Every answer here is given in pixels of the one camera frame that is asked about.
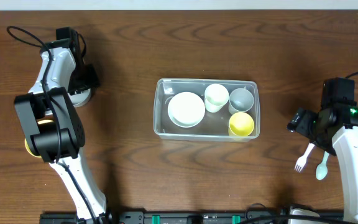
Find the yellow bowl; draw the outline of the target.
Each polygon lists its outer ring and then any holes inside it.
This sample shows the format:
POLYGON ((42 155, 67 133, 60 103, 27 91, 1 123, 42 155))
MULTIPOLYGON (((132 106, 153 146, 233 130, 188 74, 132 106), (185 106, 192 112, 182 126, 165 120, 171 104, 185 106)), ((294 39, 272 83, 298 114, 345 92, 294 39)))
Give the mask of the yellow bowl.
MULTIPOLYGON (((51 119, 44 119, 44 120, 40 120, 40 121, 37 121, 37 124, 38 125, 41 125, 41 124, 47 124, 47 123, 52 123, 53 120, 51 119)), ((24 145, 25 145, 25 148, 26 148, 26 151, 33 157, 37 157, 37 158, 41 158, 41 156, 36 156, 31 150, 30 150, 30 147, 27 143, 27 140, 26 138, 24 139, 24 145)))

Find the grey cup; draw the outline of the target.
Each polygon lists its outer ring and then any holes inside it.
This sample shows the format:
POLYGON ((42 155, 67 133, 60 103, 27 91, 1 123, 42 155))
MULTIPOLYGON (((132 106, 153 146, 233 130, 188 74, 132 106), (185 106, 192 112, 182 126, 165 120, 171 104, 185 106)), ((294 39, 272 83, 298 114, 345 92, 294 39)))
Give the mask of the grey cup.
POLYGON ((235 114, 238 112, 247 112, 254 105, 254 96, 245 88, 237 88, 229 95, 229 112, 235 114))

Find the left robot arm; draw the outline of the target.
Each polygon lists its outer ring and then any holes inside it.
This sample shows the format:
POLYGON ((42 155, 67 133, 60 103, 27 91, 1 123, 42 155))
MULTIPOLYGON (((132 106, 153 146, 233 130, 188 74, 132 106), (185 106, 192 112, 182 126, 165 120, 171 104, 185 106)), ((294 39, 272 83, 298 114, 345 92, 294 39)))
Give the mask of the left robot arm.
POLYGON ((42 66, 24 95, 14 99, 25 148, 48 163, 62 179, 76 206, 74 215, 41 215, 41 223, 110 223, 106 196, 97 186, 84 154, 85 130, 76 108, 100 86, 86 43, 71 27, 56 30, 52 42, 38 40, 42 66))

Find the grey bowl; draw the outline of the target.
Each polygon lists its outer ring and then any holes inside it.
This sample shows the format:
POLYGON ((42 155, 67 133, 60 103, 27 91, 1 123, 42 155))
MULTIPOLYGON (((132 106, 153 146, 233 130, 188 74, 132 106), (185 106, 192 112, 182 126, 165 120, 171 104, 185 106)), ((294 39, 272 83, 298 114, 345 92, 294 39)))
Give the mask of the grey bowl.
POLYGON ((71 102, 74 107, 81 107, 89 102, 91 98, 91 89, 87 89, 82 91, 81 93, 76 93, 74 95, 70 95, 71 102))

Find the white bowl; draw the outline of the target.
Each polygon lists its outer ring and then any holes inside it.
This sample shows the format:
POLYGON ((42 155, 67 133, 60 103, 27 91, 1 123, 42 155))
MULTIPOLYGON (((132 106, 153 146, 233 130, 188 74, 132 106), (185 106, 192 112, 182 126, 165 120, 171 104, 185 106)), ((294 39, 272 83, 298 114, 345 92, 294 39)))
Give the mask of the white bowl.
POLYGON ((195 93, 176 94, 168 103, 170 120, 181 128, 192 128, 199 124, 205 115, 204 101, 195 93))

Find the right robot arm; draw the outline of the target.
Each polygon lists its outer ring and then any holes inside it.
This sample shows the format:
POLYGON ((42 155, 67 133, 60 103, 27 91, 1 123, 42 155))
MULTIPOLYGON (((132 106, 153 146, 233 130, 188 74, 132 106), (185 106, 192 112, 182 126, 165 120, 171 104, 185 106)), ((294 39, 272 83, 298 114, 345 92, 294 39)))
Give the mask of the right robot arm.
POLYGON ((337 157, 344 195, 343 219, 358 223, 358 106, 354 90, 354 80, 325 80, 320 110, 315 113, 299 108, 287 128, 309 139, 307 151, 318 147, 337 157))

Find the white cup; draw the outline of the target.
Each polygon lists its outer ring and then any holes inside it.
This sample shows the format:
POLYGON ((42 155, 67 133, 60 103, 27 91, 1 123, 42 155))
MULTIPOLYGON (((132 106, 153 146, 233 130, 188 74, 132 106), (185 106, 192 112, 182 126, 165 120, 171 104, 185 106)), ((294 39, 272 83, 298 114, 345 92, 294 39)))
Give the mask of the white cup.
POLYGON ((223 85, 211 84, 204 91, 204 104, 210 113, 218 112, 229 101, 229 92, 223 85))

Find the yellow cup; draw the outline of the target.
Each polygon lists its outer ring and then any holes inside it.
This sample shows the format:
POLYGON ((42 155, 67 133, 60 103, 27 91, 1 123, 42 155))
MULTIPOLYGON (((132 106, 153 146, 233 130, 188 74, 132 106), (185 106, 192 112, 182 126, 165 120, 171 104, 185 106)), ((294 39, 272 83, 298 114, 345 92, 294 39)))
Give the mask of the yellow cup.
POLYGON ((245 112, 234 113, 228 123, 228 134, 230 136, 249 136, 255 127, 251 115, 245 112))

